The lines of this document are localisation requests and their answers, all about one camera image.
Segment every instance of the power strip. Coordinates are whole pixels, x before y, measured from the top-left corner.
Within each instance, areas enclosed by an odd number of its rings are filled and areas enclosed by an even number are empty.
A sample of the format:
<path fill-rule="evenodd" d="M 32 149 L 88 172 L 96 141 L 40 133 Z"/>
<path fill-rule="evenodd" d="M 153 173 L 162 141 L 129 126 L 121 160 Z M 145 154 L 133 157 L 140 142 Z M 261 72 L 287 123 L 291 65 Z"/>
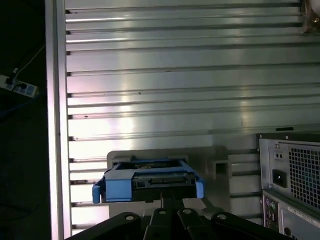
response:
<path fill-rule="evenodd" d="M 6 80 L 7 80 L 8 76 L 5 75 L 0 75 L 0 88 L 2 89 L 6 89 L 8 91 L 12 91 L 12 89 L 18 85 L 18 84 L 25 84 L 26 88 L 22 89 L 20 87 L 16 87 L 13 92 L 17 93 L 17 94 L 21 94 L 24 96 L 27 96 L 29 98 L 34 98 L 35 96 L 38 95 L 39 93 L 39 88 L 35 85 L 32 85 L 30 83 L 24 82 L 24 81 L 18 81 L 18 80 L 14 80 L 12 84 L 7 84 Z"/>

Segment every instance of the ventilation grille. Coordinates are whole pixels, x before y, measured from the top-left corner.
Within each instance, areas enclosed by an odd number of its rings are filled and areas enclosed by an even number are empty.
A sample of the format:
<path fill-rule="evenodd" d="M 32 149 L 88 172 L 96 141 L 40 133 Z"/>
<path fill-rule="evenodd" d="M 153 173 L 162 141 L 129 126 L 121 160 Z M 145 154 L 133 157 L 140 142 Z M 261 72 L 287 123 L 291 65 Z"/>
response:
<path fill-rule="evenodd" d="M 320 209 L 320 151 L 291 148 L 290 183 L 293 196 Z"/>

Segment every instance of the blue cable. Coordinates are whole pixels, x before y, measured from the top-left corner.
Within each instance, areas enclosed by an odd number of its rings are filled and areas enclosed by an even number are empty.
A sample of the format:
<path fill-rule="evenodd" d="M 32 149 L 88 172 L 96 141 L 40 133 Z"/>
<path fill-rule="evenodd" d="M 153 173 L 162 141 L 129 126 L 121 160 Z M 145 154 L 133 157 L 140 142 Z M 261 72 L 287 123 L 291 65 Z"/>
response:
<path fill-rule="evenodd" d="M 43 93 L 44 93 L 44 92 L 40 92 L 37 96 L 35 96 L 34 98 L 30 99 L 29 101 L 27 101 L 27 102 L 25 102 L 25 103 L 22 103 L 22 104 L 20 104 L 20 105 L 18 105 L 18 106 L 15 106 L 15 107 L 13 107 L 13 108 L 10 108 L 10 109 L 8 109 L 8 110 L 6 110 L 6 111 L 0 112 L 0 115 L 6 115 L 6 114 L 9 114 L 9 113 L 12 112 L 12 111 L 15 111 L 15 110 L 17 110 L 17 109 L 23 108 L 24 106 L 32 103 L 34 100 L 36 100 L 37 98 L 39 98 Z"/>

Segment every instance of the corrugated metal sheet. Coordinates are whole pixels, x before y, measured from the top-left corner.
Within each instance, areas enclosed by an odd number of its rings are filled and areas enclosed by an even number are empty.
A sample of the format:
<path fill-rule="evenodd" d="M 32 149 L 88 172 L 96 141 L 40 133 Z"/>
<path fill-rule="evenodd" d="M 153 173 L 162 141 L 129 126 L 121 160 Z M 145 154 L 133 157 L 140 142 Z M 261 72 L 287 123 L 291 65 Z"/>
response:
<path fill-rule="evenodd" d="M 252 144 L 237 135 L 316 129 L 320 37 L 301 35 L 298 3 L 47 0 L 53 238 L 109 214 L 84 193 L 110 152 L 232 142 L 241 153 Z M 246 206 L 259 211 L 259 197 Z"/>

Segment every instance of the electrical cable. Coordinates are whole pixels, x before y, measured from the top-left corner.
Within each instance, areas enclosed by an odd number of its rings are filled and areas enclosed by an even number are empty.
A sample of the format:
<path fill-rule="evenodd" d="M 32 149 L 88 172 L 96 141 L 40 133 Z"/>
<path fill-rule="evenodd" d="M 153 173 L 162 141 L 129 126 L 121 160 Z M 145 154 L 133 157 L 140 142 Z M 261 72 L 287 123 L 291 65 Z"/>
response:
<path fill-rule="evenodd" d="M 28 5 L 30 8 L 32 8 L 35 12 L 37 12 L 40 15 L 44 15 L 44 11 L 41 11 L 38 7 L 33 5 L 31 2 L 26 1 L 26 0 L 20 0 L 21 3 L 24 3 L 25 5 Z"/>
<path fill-rule="evenodd" d="M 15 217 L 15 218 L 9 218 L 9 219 L 0 219 L 0 222 L 8 222 L 8 221 L 17 221 L 20 219 L 25 219 L 27 217 L 29 217 L 31 214 L 33 214 L 35 211 L 38 210 L 38 208 L 41 206 L 41 204 L 47 199 L 48 195 L 45 195 L 41 201 L 39 201 L 39 203 L 35 206 L 34 209 L 32 209 L 29 213 L 27 213 L 26 215 L 20 216 L 20 217 Z"/>
<path fill-rule="evenodd" d="M 26 89 L 27 88 L 27 85 L 25 83 L 18 83 L 17 85 L 15 85 L 11 92 L 13 92 L 16 88 L 20 87 L 21 89 Z"/>
<path fill-rule="evenodd" d="M 37 96 L 35 96 L 34 98 L 30 99 L 29 101 L 26 101 L 25 103 L 22 103 L 22 104 L 20 104 L 20 105 L 18 105 L 18 106 L 15 106 L 15 107 L 13 107 L 13 108 L 10 108 L 10 109 L 8 109 L 8 110 L 5 110 L 5 111 L 3 111 L 3 112 L 0 112 L 0 116 L 1 116 L 1 115 L 7 115 L 7 114 L 9 114 L 9 113 L 11 113 L 11 112 L 13 112 L 13 111 L 15 111 L 15 110 L 17 110 L 17 109 L 20 109 L 20 108 L 22 108 L 22 107 L 24 107 L 24 106 L 32 103 L 32 102 L 35 101 L 37 98 L 39 98 L 42 94 L 44 94 L 44 93 L 41 92 L 41 93 L 39 93 Z"/>
<path fill-rule="evenodd" d="M 29 64 L 38 56 L 38 54 L 45 48 L 45 46 L 46 46 L 46 44 L 44 44 L 44 45 L 34 54 L 34 56 L 29 60 L 29 62 L 28 62 L 26 65 L 24 65 L 22 68 L 20 68 L 20 69 L 16 72 L 14 78 L 17 78 L 18 75 L 19 75 L 26 67 L 29 66 Z"/>

